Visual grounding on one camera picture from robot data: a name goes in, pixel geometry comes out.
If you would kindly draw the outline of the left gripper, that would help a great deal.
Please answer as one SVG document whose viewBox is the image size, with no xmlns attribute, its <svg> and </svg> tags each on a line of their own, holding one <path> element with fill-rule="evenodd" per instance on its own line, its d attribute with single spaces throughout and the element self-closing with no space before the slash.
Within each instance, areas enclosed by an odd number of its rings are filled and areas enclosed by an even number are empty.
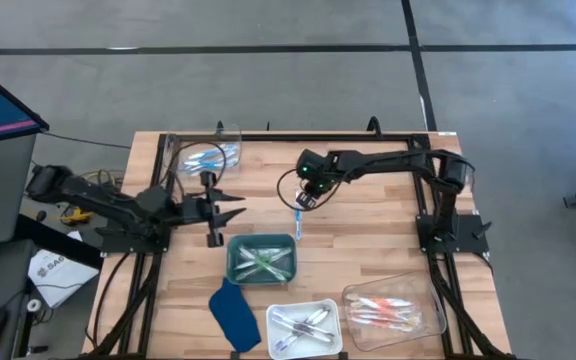
<svg viewBox="0 0 576 360">
<path fill-rule="evenodd" d="M 215 201 L 242 201 L 243 197 L 228 195 L 222 190 L 214 189 L 215 181 L 215 173 L 202 171 L 200 173 L 200 183 L 204 187 L 204 193 L 188 193 L 182 196 L 182 224 L 207 223 L 207 245 L 209 248 L 224 245 L 223 235 L 219 230 L 219 226 L 226 226 L 235 216 L 245 211 L 245 208 L 239 208 L 217 214 L 218 206 Z"/>
</svg>

